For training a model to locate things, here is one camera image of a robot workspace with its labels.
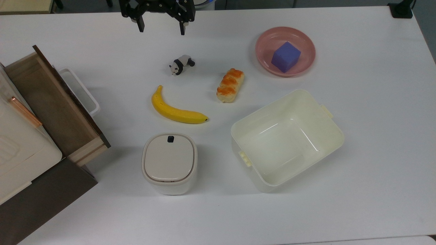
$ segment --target container lid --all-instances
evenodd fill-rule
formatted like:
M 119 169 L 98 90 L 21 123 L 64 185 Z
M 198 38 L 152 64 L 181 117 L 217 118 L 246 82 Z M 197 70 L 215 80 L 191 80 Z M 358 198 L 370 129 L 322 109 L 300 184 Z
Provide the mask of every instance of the container lid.
M 194 165 L 194 146 L 181 135 L 160 135 L 152 139 L 144 157 L 144 170 L 150 179 L 175 182 L 186 178 Z

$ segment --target white plastic container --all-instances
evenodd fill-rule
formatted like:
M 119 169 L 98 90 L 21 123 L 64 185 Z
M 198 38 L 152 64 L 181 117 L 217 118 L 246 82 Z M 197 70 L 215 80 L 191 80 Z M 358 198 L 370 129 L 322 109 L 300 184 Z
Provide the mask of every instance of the white plastic container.
M 309 92 L 295 90 L 236 122 L 234 151 L 252 168 L 255 186 L 270 192 L 342 146 L 332 117 Z
M 157 134 L 144 147 L 142 173 L 158 192 L 180 195 L 196 181 L 197 157 L 197 147 L 187 135 Z

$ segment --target bread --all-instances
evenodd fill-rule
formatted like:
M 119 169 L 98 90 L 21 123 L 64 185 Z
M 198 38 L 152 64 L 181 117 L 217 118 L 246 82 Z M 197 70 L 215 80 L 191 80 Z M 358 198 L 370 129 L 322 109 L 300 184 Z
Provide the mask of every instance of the bread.
M 244 82 L 244 73 L 234 68 L 230 69 L 222 78 L 219 87 L 217 88 L 217 97 L 222 102 L 232 103 L 235 100 L 236 94 Z

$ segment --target yellow banana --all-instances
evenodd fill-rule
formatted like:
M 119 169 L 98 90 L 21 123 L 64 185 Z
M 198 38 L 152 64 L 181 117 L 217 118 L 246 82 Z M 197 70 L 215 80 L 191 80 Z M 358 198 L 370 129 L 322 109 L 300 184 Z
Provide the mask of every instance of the yellow banana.
M 162 98 L 162 85 L 157 87 L 156 92 L 151 97 L 151 103 L 161 115 L 177 122 L 199 124 L 209 120 L 207 116 L 199 112 L 180 110 L 166 104 Z

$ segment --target copper handle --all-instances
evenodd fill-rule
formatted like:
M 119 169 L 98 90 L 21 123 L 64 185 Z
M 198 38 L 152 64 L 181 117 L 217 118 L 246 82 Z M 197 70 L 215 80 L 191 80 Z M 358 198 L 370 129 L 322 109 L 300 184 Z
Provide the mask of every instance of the copper handle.
M 12 107 L 14 107 L 18 113 L 24 116 L 35 128 L 42 125 L 42 123 L 38 120 L 38 118 L 33 115 L 29 109 L 27 109 L 17 98 L 12 96 L 9 100 L 9 103 Z

